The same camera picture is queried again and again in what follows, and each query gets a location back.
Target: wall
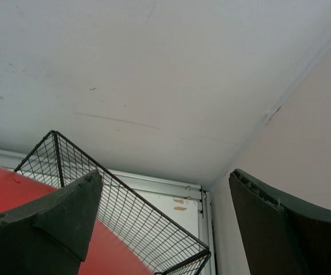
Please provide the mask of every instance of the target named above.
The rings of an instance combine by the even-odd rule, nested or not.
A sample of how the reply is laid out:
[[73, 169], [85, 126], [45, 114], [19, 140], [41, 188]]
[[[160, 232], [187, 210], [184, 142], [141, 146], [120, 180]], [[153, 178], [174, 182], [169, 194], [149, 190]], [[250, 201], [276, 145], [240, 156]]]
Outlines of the wall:
[[228, 184], [241, 168], [331, 209], [331, 49], [241, 153], [213, 193], [219, 274], [249, 274]]

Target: red surface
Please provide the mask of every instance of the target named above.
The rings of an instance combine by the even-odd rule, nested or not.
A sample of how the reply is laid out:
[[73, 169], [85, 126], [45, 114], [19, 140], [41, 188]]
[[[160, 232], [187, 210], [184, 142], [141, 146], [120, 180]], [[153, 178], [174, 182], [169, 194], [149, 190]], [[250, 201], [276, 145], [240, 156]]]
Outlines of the red surface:
[[[0, 168], [0, 212], [54, 191], [51, 186]], [[128, 247], [100, 221], [95, 222], [86, 261], [79, 275], [128, 275], [152, 273]]]

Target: metal wire mesh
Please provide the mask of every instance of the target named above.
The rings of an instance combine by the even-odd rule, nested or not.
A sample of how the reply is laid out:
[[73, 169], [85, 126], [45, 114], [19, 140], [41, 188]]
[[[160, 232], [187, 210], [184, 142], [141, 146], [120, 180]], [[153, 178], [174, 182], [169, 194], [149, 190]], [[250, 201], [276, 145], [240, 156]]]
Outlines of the metal wire mesh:
[[94, 169], [103, 177], [98, 220], [155, 274], [200, 274], [208, 247], [59, 132], [50, 131], [15, 172], [60, 188]]

